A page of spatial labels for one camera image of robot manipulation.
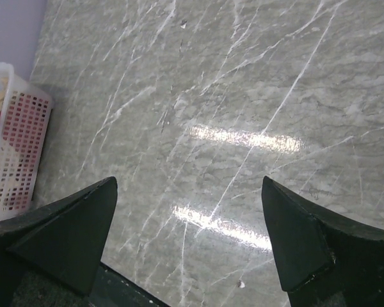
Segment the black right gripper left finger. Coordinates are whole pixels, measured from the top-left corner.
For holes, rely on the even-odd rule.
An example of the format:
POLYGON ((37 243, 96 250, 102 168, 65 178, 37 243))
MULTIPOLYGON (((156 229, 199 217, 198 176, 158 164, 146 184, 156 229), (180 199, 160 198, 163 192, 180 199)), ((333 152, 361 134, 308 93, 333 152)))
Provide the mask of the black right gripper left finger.
POLYGON ((36 273, 81 303, 92 291, 118 198, 107 177, 61 200, 0 221, 0 306, 36 273))

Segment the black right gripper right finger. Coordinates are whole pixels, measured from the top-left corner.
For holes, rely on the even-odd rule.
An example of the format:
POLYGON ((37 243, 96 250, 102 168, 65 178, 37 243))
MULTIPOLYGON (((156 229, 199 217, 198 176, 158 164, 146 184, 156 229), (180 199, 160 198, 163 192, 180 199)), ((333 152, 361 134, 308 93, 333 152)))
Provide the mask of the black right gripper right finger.
POLYGON ((291 306, 384 306, 384 230, 313 203, 269 177, 262 206, 291 306))

